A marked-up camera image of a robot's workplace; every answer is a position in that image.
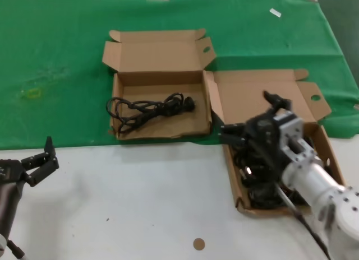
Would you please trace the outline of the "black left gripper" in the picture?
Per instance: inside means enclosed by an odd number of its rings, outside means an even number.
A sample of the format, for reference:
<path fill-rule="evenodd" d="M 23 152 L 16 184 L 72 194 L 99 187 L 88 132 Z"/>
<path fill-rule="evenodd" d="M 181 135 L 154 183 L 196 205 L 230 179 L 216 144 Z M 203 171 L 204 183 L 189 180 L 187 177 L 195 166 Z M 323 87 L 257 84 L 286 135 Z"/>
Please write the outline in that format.
<path fill-rule="evenodd" d="M 37 168 L 27 175 L 25 168 Z M 38 185 L 59 168 L 51 136 L 47 137 L 44 151 L 40 154 L 18 160 L 1 159 L 1 186 L 24 182 L 31 187 Z"/>

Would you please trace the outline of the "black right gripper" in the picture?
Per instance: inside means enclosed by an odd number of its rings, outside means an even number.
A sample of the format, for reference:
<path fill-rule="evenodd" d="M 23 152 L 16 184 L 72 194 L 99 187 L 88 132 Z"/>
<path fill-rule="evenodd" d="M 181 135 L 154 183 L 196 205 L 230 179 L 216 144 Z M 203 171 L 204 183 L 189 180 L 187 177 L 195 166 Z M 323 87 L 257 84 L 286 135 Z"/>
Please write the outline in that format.
<path fill-rule="evenodd" d="M 250 118 L 245 123 L 220 126 L 219 141 L 226 145 L 251 146 L 268 165 L 282 165 L 280 129 L 284 115 L 275 115 L 280 109 L 292 110 L 292 102 L 278 94 L 263 91 L 264 99 L 270 104 L 266 113 Z"/>

